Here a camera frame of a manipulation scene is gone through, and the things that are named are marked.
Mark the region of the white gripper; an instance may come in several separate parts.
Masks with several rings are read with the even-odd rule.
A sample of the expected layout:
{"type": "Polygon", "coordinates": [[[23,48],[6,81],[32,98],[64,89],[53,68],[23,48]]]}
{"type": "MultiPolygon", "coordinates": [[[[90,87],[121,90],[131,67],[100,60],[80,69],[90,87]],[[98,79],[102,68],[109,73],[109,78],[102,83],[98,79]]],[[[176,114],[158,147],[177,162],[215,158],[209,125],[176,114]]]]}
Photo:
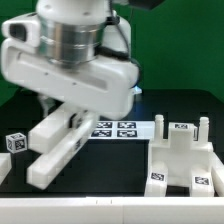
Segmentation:
{"type": "MultiPolygon", "coordinates": [[[[132,88],[138,80],[138,67],[131,62],[99,56],[74,70],[61,69],[12,39],[2,43],[1,69],[7,81],[42,93],[37,98],[44,117],[57,99],[112,120],[121,119],[132,109],[132,88]]],[[[68,127],[78,129],[82,121],[82,113],[74,113],[68,127]]]]}

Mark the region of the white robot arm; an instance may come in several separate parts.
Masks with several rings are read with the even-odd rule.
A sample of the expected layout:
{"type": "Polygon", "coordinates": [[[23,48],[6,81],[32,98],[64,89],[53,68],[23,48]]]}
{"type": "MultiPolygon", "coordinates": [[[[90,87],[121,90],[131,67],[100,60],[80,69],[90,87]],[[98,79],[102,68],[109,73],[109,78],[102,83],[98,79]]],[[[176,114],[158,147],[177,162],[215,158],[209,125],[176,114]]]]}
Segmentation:
{"type": "Polygon", "coordinates": [[[165,0],[38,0],[5,21],[1,73],[18,86],[103,117],[125,117],[140,66],[113,4],[152,10],[165,0]]]}

